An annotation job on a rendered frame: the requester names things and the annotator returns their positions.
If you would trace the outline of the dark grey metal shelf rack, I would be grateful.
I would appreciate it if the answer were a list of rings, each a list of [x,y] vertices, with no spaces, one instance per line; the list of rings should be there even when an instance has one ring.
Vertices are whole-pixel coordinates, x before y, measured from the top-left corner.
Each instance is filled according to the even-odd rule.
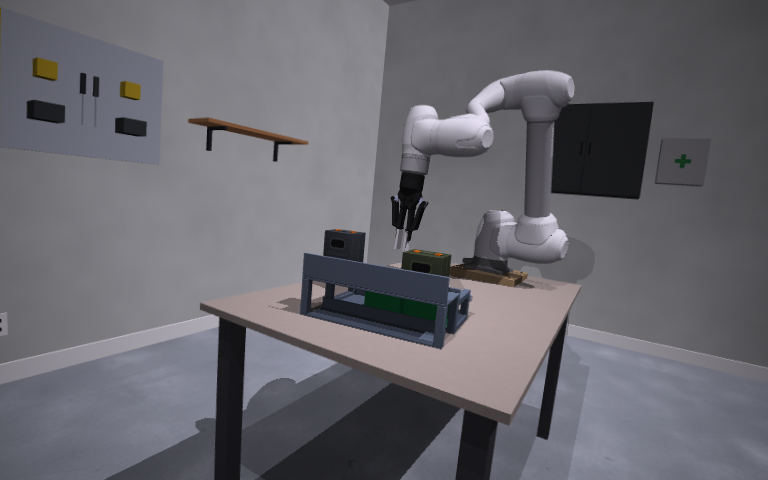
[[[311,312],[313,280],[326,283],[326,288],[322,308]],[[304,253],[300,314],[442,349],[445,333],[455,334],[467,320],[473,297],[469,289],[449,287],[449,281],[440,275]],[[335,285],[348,291],[334,296]],[[365,291],[438,305],[436,321],[365,306]]]

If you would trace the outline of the olive green case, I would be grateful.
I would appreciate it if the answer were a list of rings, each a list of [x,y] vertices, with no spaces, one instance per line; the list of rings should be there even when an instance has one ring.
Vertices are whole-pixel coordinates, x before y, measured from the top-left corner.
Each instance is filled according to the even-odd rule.
[[[449,277],[450,264],[451,254],[413,249],[403,252],[401,269]]]

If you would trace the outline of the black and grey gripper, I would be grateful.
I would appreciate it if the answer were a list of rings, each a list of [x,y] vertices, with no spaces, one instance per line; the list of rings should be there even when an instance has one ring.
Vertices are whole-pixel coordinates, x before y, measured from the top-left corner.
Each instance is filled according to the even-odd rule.
[[[391,196],[392,202],[392,226],[396,227],[396,240],[394,249],[401,248],[404,221],[408,209],[407,226],[404,236],[402,251],[409,250],[412,231],[418,230],[425,208],[428,202],[422,198],[424,175],[402,172],[400,190],[398,195]],[[400,212],[399,201],[400,200]],[[420,203],[419,203],[420,202]],[[416,205],[419,203],[416,215]],[[415,217],[415,218],[414,218]]]

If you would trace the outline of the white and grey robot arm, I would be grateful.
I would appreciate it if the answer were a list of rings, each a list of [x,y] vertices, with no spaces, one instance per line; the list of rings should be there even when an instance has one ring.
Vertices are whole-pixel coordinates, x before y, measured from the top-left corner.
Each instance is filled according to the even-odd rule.
[[[428,174],[431,155],[473,157],[488,151],[494,134],[487,113],[521,109],[527,121],[524,213],[517,223],[507,211],[484,214],[474,257],[462,259],[465,268],[503,275],[513,272],[508,258],[539,264],[564,258],[568,238],[550,213],[554,120],[571,102],[574,90],[567,74],[534,71],[491,83],[469,102],[466,115],[438,120],[431,106],[411,108],[400,171],[419,175]]]

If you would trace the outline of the black tool case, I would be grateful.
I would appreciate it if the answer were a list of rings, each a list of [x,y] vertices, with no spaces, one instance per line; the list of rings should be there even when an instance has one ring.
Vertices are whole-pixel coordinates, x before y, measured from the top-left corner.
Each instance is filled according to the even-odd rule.
[[[363,262],[366,233],[346,231],[349,230],[325,230],[323,256]]]

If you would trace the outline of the green open-front bin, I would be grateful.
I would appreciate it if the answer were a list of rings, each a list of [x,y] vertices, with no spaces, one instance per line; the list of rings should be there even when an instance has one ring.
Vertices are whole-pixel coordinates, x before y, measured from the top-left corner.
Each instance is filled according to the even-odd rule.
[[[404,314],[405,299],[365,291],[365,306]]]
[[[436,321],[437,305],[405,299],[404,314]]]

